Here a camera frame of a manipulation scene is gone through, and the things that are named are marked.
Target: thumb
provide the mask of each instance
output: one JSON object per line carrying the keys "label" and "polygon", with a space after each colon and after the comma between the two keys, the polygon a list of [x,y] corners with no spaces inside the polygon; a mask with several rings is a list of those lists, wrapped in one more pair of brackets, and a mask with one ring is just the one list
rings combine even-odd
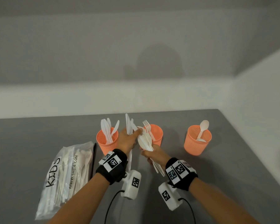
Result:
{"label": "thumb", "polygon": [[147,151],[147,150],[142,150],[141,155],[145,156],[146,158],[152,158],[153,157],[153,152]]}
{"label": "thumb", "polygon": [[142,134],[142,128],[139,128],[138,130],[136,130],[132,135],[133,135],[133,138],[136,139],[139,135]]}

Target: black cable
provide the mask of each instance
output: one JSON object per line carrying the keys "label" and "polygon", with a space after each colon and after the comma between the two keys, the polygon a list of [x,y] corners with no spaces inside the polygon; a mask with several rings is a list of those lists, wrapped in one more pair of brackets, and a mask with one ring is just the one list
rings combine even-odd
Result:
{"label": "black cable", "polygon": [[115,194],[115,196],[113,197],[113,199],[111,200],[111,203],[110,203],[110,205],[109,205],[109,207],[108,207],[108,210],[107,210],[107,213],[106,213],[106,217],[105,217],[105,222],[104,222],[104,224],[106,224],[107,215],[108,215],[109,209],[110,209],[110,207],[111,207],[111,204],[112,204],[113,200],[115,199],[115,197],[117,196],[118,193],[124,193],[124,190],[119,190],[119,191]]}
{"label": "black cable", "polygon": [[178,201],[180,201],[180,200],[184,200],[184,201],[187,202],[187,204],[190,206],[191,211],[192,211],[192,214],[193,214],[193,218],[194,218],[194,224],[196,224],[196,219],[195,219],[194,211],[193,211],[193,209],[192,209],[190,203],[189,203],[185,198],[179,198]]}

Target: orange mesh cup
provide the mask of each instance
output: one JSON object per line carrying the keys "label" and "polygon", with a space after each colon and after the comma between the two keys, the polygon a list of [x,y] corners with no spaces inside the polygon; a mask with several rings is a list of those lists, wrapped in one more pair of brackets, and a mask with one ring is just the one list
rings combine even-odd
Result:
{"label": "orange mesh cup", "polygon": [[163,131],[162,129],[155,125],[155,124],[150,124],[151,125],[151,132],[153,133],[153,136],[155,137],[155,141],[153,141],[153,144],[156,144],[158,146],[161,146],[162,139],[163,139]]}
{"label": "orange mesh cup", "polygon": [[107,140],[102,130],[100,130],[96,135],[96,141],[98,142],[98,145],[101,147],[101,150],[103,151],[104,155],[106,155],[109,151],[113,151],[113,149],[116,149],[117,139],[118,139],[118,131],[116,131],[112,135],[113,142],[107,145],[106,145]]}
{"label": "orange mesh cup", "polygon": [[208,145],[212,139],[212,134],[209,130],[206,130],[202,133],[201,139],[204,139],[206,142],[196,141],[198,134],[200,133],[200,126],[193,125],[188,128],[186,140],[184,141],[184,149],[191,155],[198,156],[200,155],[205,147]]}

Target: beige plastic fork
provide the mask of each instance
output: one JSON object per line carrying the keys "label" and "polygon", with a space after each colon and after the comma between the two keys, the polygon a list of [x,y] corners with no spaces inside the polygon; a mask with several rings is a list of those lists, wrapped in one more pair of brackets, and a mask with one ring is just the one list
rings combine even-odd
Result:
{"label": "beige plastic fork", "polygon": [[155,137],[153,136],[153,133],[151,132],[151,125],[149,124],[149,122],[147,120],[143,121],[143,124],[145,126],[145,129],[147,130],[147,132],[149,133],[149,135],[151,136],[151,139],[153,141],[155,141]]}

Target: wrist strap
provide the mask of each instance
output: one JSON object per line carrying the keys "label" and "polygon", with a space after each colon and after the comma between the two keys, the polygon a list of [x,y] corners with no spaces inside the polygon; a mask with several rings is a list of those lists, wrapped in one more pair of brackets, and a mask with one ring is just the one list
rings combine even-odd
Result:
{"label": "wrist strap", "polygon": [[108,152],[98,163],[100,166],[97,168],[96,173],[100,173],[112,185],[114,182],[121,181],[124,177],[127,167],[127,155],[119,149],[114,149]]}
{"label": "wrist strap", "polygon": [[171,158],[166,164],[166,174],[169,178],[169,184],[186,191],[189,191],[189,186],[198,177],[194,168],[186,161]]}

